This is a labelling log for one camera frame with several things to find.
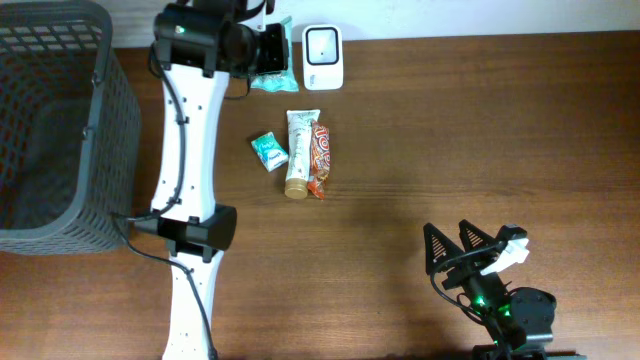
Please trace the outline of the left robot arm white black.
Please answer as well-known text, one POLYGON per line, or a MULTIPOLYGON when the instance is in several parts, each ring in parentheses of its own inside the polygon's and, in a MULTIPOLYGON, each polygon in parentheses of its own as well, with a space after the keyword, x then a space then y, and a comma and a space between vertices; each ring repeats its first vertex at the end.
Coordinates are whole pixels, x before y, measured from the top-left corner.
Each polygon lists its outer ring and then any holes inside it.
POLYGON ((215 359, 211 325, 217 272, 237 211, 217 203, 214 160, 231 79, 286 70, 289 47, 272 1, 176 1, 154 19, 149 64, 164 94, 160 175, 135 228, 164 239, 172 271, 166 359, 215 359))

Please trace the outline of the red orange snack bar wrapper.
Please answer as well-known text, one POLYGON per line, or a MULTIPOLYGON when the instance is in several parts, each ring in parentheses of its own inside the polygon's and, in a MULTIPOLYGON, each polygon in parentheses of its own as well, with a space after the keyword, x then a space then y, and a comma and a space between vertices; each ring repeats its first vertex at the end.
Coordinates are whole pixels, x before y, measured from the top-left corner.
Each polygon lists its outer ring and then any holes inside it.
POLYGON ((329 140, 329 129, 314 121, 311 132, 310 175, 307 188, 320 200, 325 199, 324 186, 330 173, 329 140))

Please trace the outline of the small teal tissue packet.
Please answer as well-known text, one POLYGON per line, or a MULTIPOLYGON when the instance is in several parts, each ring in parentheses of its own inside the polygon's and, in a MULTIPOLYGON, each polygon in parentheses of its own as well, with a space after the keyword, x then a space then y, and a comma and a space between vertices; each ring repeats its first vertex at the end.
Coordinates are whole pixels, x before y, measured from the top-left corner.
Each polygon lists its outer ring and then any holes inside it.
POLYGON ((251 146, 268 172, 279 168, 289 160, 288 153, 281 147, 272 132, 253 140, 251 146))

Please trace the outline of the teal snack packet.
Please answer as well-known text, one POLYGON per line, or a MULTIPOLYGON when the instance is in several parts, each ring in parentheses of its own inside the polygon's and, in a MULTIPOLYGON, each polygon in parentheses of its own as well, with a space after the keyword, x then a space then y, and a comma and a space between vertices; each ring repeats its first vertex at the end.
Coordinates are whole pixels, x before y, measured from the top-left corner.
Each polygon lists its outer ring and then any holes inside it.
POLYGON ((299 85, 295 78, 293 68, 293 45, 292 45, 292 33, 293 33, 293 19, 291 16, 287 16, 280 22, 284 26, 285 36, 287 38, 288 46, 288 68, 278 73, 259 75, 251 80, 250 88, 259 89, 266 92, 298 92, 299 85))

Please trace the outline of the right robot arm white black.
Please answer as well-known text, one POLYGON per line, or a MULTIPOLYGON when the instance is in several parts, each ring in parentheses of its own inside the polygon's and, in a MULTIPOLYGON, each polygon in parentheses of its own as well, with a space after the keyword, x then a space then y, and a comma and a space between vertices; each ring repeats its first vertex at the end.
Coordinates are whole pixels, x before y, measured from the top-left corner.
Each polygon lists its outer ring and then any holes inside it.
POLYGON ((425 272, 435 292, 484 327, 491 345, 476 345, 473 359, 581 359, 550 353, 557 300, 532 287, 509 289, 499 273, 529 255, 527 231, 515 224, 491 236, 466 219, 458 224, 460 245, 431 223, 423 226, 425 272))

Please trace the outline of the white cream tube gold cap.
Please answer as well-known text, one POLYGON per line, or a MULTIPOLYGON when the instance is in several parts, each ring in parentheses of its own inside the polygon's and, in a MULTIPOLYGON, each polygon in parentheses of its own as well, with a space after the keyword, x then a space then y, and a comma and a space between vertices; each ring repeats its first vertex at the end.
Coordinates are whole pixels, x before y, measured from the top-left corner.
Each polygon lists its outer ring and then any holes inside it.
POLYGON ((319 115, 319 109, 287 111, 289 160, 284 193, 291 199, 307 197, 312 125, 319 115))

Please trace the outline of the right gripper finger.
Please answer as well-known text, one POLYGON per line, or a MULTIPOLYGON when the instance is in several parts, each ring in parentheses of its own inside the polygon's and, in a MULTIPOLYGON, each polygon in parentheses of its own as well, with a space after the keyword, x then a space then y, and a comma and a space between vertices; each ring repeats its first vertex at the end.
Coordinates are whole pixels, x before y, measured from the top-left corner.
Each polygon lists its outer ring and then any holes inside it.
POLYGON ((463 250, 432 223, 423 227, 426 273, 433 274, 437 266, 463 254, 463 250))
POLYGON ((459 236, 466 252, 496 243, 494 237, 491 237, 466 219, 459 222, 459 236))

